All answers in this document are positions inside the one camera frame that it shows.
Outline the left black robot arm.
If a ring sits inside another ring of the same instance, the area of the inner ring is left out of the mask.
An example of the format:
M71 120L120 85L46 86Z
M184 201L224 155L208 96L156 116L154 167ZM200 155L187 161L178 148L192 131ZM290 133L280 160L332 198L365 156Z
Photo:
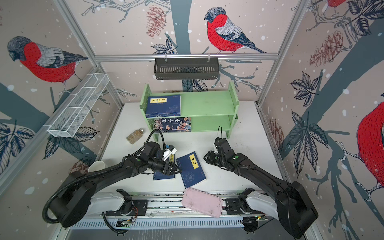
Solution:
M86 215L92 197L106 187L146 174L148 169L168 176L181 173L178 165L169 160L170 155L176 152L173 145L146 140L140 149L123 157L114 166L86 174L71 173L44 205L43 220L48 224L60 223L65 228L71 227Z

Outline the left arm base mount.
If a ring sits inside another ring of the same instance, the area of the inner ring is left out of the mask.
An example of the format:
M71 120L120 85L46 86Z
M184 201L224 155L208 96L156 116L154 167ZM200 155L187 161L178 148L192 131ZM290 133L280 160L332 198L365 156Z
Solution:
M136 217L145 216L148 208L148 200L132 200L130 203L124 203L117 211L107 211L107 217Z

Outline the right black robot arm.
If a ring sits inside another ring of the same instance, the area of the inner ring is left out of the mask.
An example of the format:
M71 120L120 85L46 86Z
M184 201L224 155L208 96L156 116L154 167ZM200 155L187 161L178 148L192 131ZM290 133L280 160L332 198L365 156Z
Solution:
M225 138L215 139L215 150L204 156L207 164L243 177L265 192L248 188L239 196L244 213L263 212L277 219L295 239L300 239L319 214L303 185L289 183L266 172L242 153L236 154Z

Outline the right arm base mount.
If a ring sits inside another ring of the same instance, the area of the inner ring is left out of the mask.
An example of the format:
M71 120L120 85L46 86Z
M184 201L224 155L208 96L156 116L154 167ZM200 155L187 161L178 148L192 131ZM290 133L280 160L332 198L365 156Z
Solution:
M228 215L264 215L260 211L251 210L246 203L240 199L225 199L223 210Z

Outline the colourful illustrated history book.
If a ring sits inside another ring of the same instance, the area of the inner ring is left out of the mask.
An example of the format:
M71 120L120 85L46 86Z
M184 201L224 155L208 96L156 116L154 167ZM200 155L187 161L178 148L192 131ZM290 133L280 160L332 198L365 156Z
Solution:
M159 129L165 133L174 133L174 132L191 132L192 123L191 118L161 118L154 120L153 124L154 129Z

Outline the blue book plain cover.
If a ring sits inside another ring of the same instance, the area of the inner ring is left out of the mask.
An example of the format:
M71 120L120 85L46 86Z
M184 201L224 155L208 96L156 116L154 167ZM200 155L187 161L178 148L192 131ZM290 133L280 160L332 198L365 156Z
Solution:
M179 117L181 116L181 96L148 97L146 117Z

